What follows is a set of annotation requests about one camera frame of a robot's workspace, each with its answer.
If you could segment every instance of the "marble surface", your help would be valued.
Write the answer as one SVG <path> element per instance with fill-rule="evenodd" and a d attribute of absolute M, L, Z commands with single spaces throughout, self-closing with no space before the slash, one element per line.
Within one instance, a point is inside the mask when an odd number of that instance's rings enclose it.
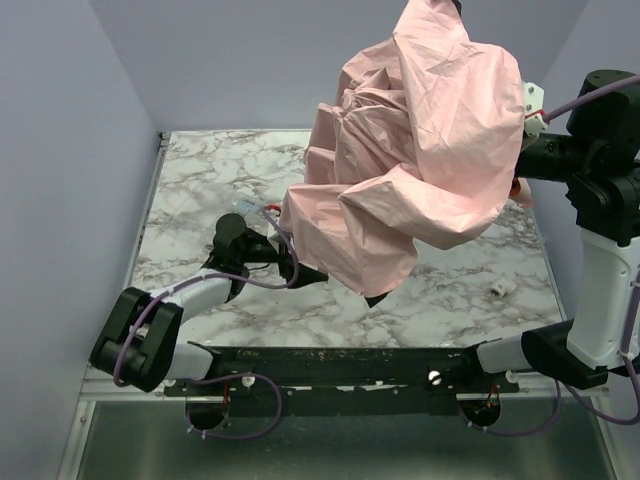
<path fill-rule="evenodd" d="M 206 259 L 234 192 L 267 202 L 302 179 L 308 131 L 178 132 L 163 166 L 133 284 L 170 285 Z M 466 346 L 560 321 L 529 212 L 509 204 L 480 238 L 450 251 L 418 244 L 411 277 L 383 302 L 335 280 L 295 291 L 247 286 L 233 302 L 183 325 L 181 340 L 212 345 Z M 273 269 L 254 278 L 282 282 Z M 490 292 L 505 277 L 517 289 Z"/>

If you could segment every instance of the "small white object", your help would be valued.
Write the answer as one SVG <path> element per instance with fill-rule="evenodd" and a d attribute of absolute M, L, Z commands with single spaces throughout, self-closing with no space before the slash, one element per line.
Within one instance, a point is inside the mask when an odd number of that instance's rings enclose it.
<path fill-rule="evenodd" d="M 256 383 L 256 377 L 242 377 L 242 385 L 249 388 Z"/>
<path fill-rule="evenodd" d="M 508 278 L 501 277 L 491 285 L 491 293 L 502 298 L 513 293 L 518 285 Z"/>
<path fill-rule="evenodd" d="M 542 119 L 544 90 L 530 82 L 523 83 L 523 88 L 524 104 L 527 111 L 524 117 L 524 133 L 529 137 L 535 137 L 549 128 L 549 125 Z"/>
<path fill-rule="evenodd" d="M 231 199 L 231 211 L 243 217 L 258 215 L 262 207 L 264 207 L 264 202 L 243 193 L 236 193 Z"/>
<path fill-rule="evenodd" d="M 507 370 L 504 376 L 507 379 L 507 382 L 518 383 L 518 374 L 513 370 Z"/>
<path fill-rule="evenodd" d="M 437 370 L 431 370 L 429 372 L 429 381 L 431 382 L 431 385 L 440 385 L 442 383 L 442 378 L 440 378 L 440 372 L 438 372 Z"/>

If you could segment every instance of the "pink fabric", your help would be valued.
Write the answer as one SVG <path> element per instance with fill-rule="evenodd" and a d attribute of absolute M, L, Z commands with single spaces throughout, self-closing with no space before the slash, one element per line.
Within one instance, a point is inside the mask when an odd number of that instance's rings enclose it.
<path fill-rule="evenodd" d="M 351 59 L 336 105 L 319 106 L 281 224 L 303 262 L 389 292 L 414 266 L 414 238 L 448 249 L 496 219 L 523 122 L 516 60 L 471 42 L 450 0 L 409 0 L 393 38 Z"/>

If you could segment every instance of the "screw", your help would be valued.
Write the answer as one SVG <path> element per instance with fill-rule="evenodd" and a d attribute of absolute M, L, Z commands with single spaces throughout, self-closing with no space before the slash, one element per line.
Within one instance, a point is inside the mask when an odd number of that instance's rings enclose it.
<path fill-rule="evenodd" d="M 518 383 L 518 374 L 512 370 L 507 370 L 505 378 L 509 383 Z"/>
<path fill-rule="evenodd" d="M 429 378 L 429 381 L 431 382 L 431 385 L 433 385 L 433 386 L 437 386 L 437 385 L 440 385 L 442 383 L 442 378 L 440 377 L 440 372 L 438 372 L 437 370 L 431 370 L 429 372 L 429 376 L 427 378 Z"/>
<path fill-rule="evenodd" d="M 242 385 L 249 388 L 256 383 L 256 377 L 242 377 Z"/>

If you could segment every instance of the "gray wall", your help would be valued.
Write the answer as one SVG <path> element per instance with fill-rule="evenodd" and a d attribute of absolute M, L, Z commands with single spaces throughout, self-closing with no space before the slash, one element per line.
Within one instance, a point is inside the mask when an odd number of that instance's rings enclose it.
<path fill-rule="evenodd" d="M 0 7 L 0 478 L 54 478 L 157 137 L 86 0 Z"/>
<path fill-rule="evenodd" d="M 388 38 L 406 0 L 90 0 L 165 130 L 309 127 L 340 67 Z M 587 0 L 463 1 L 472 39 L 541 81 Z"/>
<path fill-rule="evenodd" d="M 640 73 L 637 0 L 591 0 L 543 82 L 545 105 L 558 106 L 574 98 L 587 73 L 600 68 Z M 568 115 L 558 119 L 553 130 L 564 133 Z M 533 185 L 536 216 L 558 281 L 563 304 L 571 318 L 575 314 L 582 272 L 580 231 L 575 210 L 564 198 L 566 188 L 539 182 Z M 628 380 L 612 379 L 612 400 L 619 416 L 632 417 L 635 400 Z M 640 478 L 640 427 L 614 427 L 623 438 L 627 456 Z"/>

